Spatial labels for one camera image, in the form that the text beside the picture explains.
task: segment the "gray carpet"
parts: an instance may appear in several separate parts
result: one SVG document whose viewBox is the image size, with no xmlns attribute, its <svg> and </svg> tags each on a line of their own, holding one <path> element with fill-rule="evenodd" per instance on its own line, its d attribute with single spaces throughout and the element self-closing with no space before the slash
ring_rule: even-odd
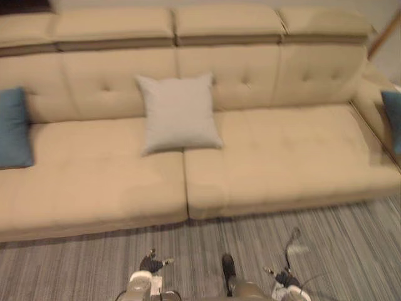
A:
<svg viewBox="0 0 401 301">
<path fill-rule="evenodd" d="M 333 208 L 189 221 L 98 235 L 0 244 L 0 300 L 114 300 L 151 247 L 165 267 L 165 289 L 186 299 L 224 295 L 220 257 L 230 251 L 237 274 L 271 291 L 263 266 L 293 271 L 313 300 L 401 300 L 399 197 Z"/>
</svg>

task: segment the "button tufting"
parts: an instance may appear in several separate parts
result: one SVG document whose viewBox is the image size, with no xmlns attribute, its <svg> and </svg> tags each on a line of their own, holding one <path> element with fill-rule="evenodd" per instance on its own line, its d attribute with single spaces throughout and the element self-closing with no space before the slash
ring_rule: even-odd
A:
<svg viewBox="0 0 401 301">
<path fill-rule="evenodd" d="M 302 80 L 303 80 L 304 82 L 307 82 L 307 81 L 310 80 L 310 79 L 311 79 L 311 76 L 310 76 L 309 73 L 304 73 L 304 75 L 302 76 Z"/>
<path fill-rule="evenodd" d="M 243 77 L 241 78 L 241 83 L 243 83 L 244 85 L 248 85 L 248 83 L 249 83 L 248 77 L 243 76 Z"/>
<path fill-rule="evenodd" d="M 332 80 L 336 80 L 340 77 L 340 72 L 336 71 L 331 75 Z"/>
<path fill-rule="evenodd" d="M 105 83 L 102 87 L 103 91 L 110 91 L 110 87 Z"/>
</svg>

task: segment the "cable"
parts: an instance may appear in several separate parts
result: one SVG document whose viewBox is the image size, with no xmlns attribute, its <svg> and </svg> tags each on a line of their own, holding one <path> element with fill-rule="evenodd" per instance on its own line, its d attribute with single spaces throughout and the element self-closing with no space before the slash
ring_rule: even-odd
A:
<svg viewBox="0 0 401 301">
<path fill-rule="evenodd" d="M 324 276 L 324 275 L 326 275 L 326 274 L 327 274 L 327 273 L 317 274 L 317 275 L 315 275 L 315 276 L 313 276 L 313 277 L 307 279 L 307 281 L 305 281 L 304 283 L 302 283 L 302 285 L 299 287 L 299 288 L 301 289 L 301 291 L 300 291 L 299 294 L 302 293 L 303 287 L 304 287 L 308 282 L 310 282 L 310 281 L 312 281 L 312 280 L 314 280 L 314 279 L 316 279 L 316 278 L 318 278 L 318 277 Z"/>
<path fill-rule="evenodd" d="M 123 295 L 123 293 L 126 293 L 126 290 L 123 290 L 121 293 L 118 294 L 117 298 L 114 301 L 118 301 L 118 299 Z"/>
<path fill-rule="evenodd" d="M 178 296 L 178 298 L 180 299 L 180 301 L 182 301 L 181 295 L 180 295 L 180 293 L 179 293 L 178 291 L 172 290 L 172 292 L 175 293 L 175 294 Z"/>
<path fill-rule="evenodd" d="M 291 265 L 289 264 L 289 260 L 288 260 L 288 248 L 289 246 L 293 243 L 293 241 L 297 238 L 299 238 L 301 236 L 301 230 L 299 230 L 298 227 L 295 227 L 293 229 L 293 231 L 291 232 L 291 237 L 289 238 L 287 245 L 286 245 L 286 249 L 285 249 L 285 257 L 286 257 L 286 262 L 287 262 L 287 272 L 290 273 L 291 272 Z"/>
</svg>

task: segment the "back cushion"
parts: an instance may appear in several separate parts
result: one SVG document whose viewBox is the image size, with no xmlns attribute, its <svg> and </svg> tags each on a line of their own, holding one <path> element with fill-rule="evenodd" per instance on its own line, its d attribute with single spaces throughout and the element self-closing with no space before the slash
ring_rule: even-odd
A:
<svg viewBox="0 0 401 301">
<path fill-rule="evenodd" d="M 274 104 L 347 102 L 366 62 L 361 45 L 282 45 Z"/>
<path fill-rule="evenodd" d="M 212 72 L 215 110 L 267 107 L 273 101 L 279 47 L 217 46 L 178 48 L 181 78 Z"/>
<path fill-rule="evenodd" d="M 0 58 L 0 90 L 21 86 L 34 123 L 76 120 L 57 53 Z"/>
<path fill-rule="evenodd" d="M 64 53 L 66 81 L 81 119 L 143 117 L 136 75 L 177 77 L 174 50 L 106 50 Z"/>
</svg>

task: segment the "sofa armrest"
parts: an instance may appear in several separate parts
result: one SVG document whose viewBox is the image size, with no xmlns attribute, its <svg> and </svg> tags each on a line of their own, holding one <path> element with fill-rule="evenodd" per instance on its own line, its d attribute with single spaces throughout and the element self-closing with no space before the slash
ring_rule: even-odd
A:
<svg viewBox="0 0 401 301">
<path fill-rule="evenodd" d="M 352 98 L 352 104 L 398 165 L 401 166 L 401 156 L 395 155 L 393 151 L 391 125 L 380 93 L 383 90 L 396 91 L 394 85 L 385 76 L 371 64 L 368 64 L 357 92 Z"/>
</svg>

